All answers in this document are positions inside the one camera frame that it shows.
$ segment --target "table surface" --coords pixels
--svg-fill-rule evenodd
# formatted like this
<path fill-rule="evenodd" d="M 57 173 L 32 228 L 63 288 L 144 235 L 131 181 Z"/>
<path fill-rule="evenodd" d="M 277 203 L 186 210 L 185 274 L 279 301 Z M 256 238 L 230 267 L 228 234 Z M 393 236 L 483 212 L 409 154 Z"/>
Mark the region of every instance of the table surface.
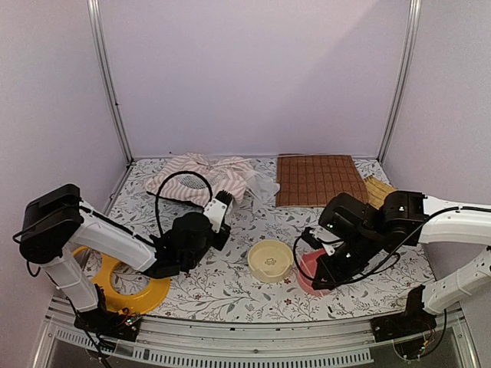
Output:
<path fill-rule="evenodd" d="M 154 197 L 146 193 L 143 184 L 156 175 L 166 159 L 142 159 L 134 164 L 120 191 L 110 217 L 142 234 L 157 234 L 153 211 Z M 374 175 L 388 182 L 375 160 L 356 159 L 362 178 Z M 251 159 L 255 169 L 267 176 L 276 176 L 276 158 Z M 161 200 L 161 220 L 164 231 L 173 220 L 195 209 L 187 205 Z M 434 280 L 433 273 L 420 245 L 404 247 L 401 260 L 384 273 L 356 284 L 345 285 L 324 297 L 306 294 L 298 285 L 297 271 L 277 284 L 263 284 L 254 279 L 247 265 L 247 252 L 262 239 L 278 239 L 290 247 L 305 226 L 317 224 L 322 208 L 276 208 L 272 199 L 259 210 L 252 210 L 252 197 L 246 195 L 227 222 L 232 226 L 230 238 L 222 251 L 211 249 L 200 265 L 189 274 L 172 278 L 165 301 L 151 315 L 190 320 L 226 322 L 288 322 L 337 320 L 404 309 L 407 292 L 418 284 Z M 311 251 L 302 244 L 298 253 Z M 373 263 L 384 255 L 378 255 Z M 97 272 L 100 257 L 89 259 L 85 272 Z M 122 294 L 136 294 L 148 280 L 121 265 L 113 273 L 113 286 Z"/>

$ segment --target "lavender wall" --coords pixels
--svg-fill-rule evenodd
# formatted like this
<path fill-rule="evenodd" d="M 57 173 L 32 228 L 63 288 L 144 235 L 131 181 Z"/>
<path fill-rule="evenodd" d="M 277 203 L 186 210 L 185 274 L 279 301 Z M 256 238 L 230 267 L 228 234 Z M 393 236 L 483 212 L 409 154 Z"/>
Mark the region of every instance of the lavender wall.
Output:
<path fill-rule="evenodd" d="M 51 299 L 11 236 L 25 205 L 74 182 L 101 208 L 124 172 L 85 2 L 7 0 L 0 11 L 0 366 L 25 368 Z"/>
<path fill-rule="evenodd" d="M 376 156 L 409 1 L 105 0 L 135 156 Z"/>
<path fill-rule="evenodd" d="M 491 2 L 423 2 L 414 59 L 384 168 L 395 186 L 491 203 Z M 482 247 L 432 245 L 437 276 Z M 462 303 L 479 359 L 491 362 L 491 290 Z"/>

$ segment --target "striped cloth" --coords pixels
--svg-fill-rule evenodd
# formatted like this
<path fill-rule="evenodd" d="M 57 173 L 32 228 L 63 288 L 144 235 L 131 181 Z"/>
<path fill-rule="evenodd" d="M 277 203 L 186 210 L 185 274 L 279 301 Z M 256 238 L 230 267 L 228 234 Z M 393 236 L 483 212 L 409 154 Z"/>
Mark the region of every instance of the striped cloth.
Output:
<path fill-rule="evenodd" d="M 203 175 L 212 186 L 213 195 L 220 190 L 229 192 L 237 204 L 244 198 L 247 182 L 244 179 L 253 171 L 248 159 L 229 157 L 219 161 L 206 159 L 197 153 L 172 158 L 156 176 L 145 183 L 148 192 L 157 194 L 162 181 L 172 173 L 189 170 Z M 208 189 L 197 177 L 180 175 L 172 178 L 162 189 L 160 196 L 182 202 L 192 202 L 204 207 L 210 200 Z"/>

